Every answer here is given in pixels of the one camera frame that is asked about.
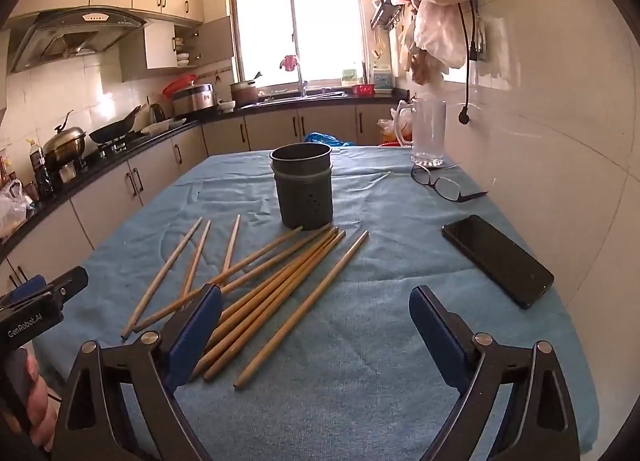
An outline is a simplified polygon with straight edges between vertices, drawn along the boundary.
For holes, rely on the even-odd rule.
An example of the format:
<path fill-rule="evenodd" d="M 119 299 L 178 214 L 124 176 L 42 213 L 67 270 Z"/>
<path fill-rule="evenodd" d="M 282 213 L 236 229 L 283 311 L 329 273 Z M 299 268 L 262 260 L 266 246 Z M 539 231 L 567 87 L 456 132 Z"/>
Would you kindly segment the person left hand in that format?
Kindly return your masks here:
<path fill-rule="evenodd" d="M 29 421 L 32 423 L 30 439 L 36 447 L 50 452 L 54 443 L 58 413 L 50 404 L 48 385 L 41 377 L 37 360 L 30 351 L 27 353 L 25 369 L 29 381 L 26 410 Z"/>

